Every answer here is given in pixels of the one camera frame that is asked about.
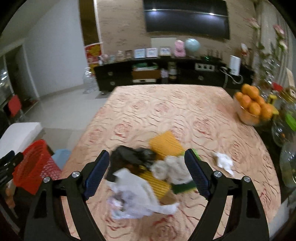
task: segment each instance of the crumpled tissue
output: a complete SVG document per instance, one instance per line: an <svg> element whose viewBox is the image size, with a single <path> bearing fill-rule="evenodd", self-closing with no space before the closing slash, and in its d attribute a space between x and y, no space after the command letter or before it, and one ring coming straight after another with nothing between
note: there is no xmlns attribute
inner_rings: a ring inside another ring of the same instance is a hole
<svg viewBox="0 0 296 241"><path fill-rule="evenodd" d="M149 183L132 173L126 168L122 168L113 173L116 182L107 182L115 194L121 195L122 205L109 200L111 204L111 215L114 219L141 218L150 216L152 213L174 214L179 203L171 205L160 205Z"/></svg>
<svg viewBox="0 0 296 241"><path fill-rule="evenodd" d="M231 167L233 166L232 159L226 154L220 152L213 153L217 157L217 166L227 171L231 176L234 176Z"/></svg>
<svg viewBox="0 0 296 241"><path fill-rule="evenodd" d="M150 170L156 179L168 179L170 183L175 185L192 181L184 156L167 156L163 161L156 161Z"/></svg>

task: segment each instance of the globe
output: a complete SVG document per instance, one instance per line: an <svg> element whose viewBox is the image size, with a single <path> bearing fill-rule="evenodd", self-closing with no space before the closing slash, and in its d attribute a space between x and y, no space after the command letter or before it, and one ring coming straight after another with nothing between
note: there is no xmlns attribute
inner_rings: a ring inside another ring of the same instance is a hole
<svg viewBox="0 0 296 241"><path fill-rule="evenodd" d="M187 39L185 41L185 50L189 55L194 54L200 48L200 43L196 39Z"/></svg>

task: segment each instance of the red basket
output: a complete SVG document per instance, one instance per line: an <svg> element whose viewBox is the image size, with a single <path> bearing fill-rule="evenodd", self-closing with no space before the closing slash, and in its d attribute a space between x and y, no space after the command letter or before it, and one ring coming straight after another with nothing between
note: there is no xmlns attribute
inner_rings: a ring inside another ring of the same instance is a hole
<svg viewBox="0 0 296 241"><path fill-rule="evenodd" d="M24 152L24 160L13 172L13 182L17 187L22 187L35 195L43 178L51 177L59 179L60 168L52 159L44 140L38 140L27 147Z"/></svg>

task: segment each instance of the pink stuffed toy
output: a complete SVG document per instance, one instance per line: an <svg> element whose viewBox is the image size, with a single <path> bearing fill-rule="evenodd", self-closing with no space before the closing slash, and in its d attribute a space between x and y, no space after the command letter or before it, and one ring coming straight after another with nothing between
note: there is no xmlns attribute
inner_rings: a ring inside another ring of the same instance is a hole
<svg viewBox="0 0 296 241"><path fill-rule="evenodd" d="M181 40L176 40L175 42L175 56L176 57L185 57L185 48L184 48L184 42Z"/></svg>

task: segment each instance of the yellow object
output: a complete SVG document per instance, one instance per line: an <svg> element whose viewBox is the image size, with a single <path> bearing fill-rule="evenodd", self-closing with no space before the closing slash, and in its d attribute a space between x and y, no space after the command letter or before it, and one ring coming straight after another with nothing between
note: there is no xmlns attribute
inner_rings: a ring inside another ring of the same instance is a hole
<svg viewBox="0 0 296 241"><path fill-rule="evenodd" d="M167 182L156 179L151 172L141 173L139 177L145 179L150 184L158 199L161 199L170 190L170 185Z"/></svg>
<svg viewBox="0 0 296 241"><path fill-rule="evenodd" d="M272 106L272 107L273 107L272 114L273 115L278 115L279 111L274 106Z"/></svg>
<svg viewBox="0 0 296 241"><path fill-rule="evenodd" d="M268 100L267 100L267 103L273 105L274 102L276 101L276 99L277 99L277 96L276 95L269 95Z"/></svg>
<svg viewBox="0 0 296 241"><path fill-rule="evenodd" d="M156 152L161 160L166 156L179 156L184 152L184 148L176 140L171 131L166 131L149 141L151 150Z"/></svg>

